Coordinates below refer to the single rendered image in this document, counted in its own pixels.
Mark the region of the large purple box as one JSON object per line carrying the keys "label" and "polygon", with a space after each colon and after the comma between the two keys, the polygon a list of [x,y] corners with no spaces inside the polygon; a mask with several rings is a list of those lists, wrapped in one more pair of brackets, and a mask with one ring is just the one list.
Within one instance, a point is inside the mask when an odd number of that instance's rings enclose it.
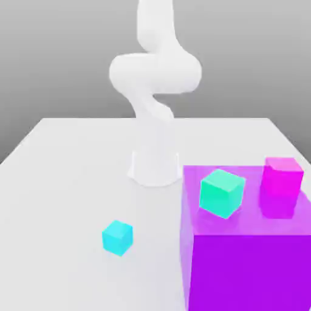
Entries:
{"label": "large purple box", "polygon": [[199,208],[213,166],[185,166],[180,261],[186,311],[311,311],[311,200],[269,199],[261,166],[226,166],[246,179],[228,219]]}

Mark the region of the small cyan cube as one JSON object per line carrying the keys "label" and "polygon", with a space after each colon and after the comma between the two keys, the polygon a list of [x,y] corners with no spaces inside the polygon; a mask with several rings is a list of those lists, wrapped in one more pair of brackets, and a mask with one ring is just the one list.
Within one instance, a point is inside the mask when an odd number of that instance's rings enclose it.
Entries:
{"label": "small cyan cube", "polygon": [[133,244],[133,227],[114,220],[102,232],[103,248],[117,256],[123,256]]}

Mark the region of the small green cube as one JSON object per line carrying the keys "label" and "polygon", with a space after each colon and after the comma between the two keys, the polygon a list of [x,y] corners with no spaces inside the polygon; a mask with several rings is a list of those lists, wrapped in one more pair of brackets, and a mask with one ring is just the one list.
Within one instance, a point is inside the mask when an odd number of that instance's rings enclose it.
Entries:
{"label": "small green cube", "polygon": [[215,169],[200,181],[199,208],[228,219],[241,205],[246,178]]}

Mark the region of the small magenta cube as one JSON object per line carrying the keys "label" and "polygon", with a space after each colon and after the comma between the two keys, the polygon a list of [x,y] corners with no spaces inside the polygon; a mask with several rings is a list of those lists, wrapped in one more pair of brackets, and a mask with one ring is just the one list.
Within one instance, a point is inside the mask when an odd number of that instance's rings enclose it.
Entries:
{"label": "small magenta cube", "polygon": [[303,176],[303,169],[293,157],[265,159],[259,189],[259,206],[265,217],[293,217]]}

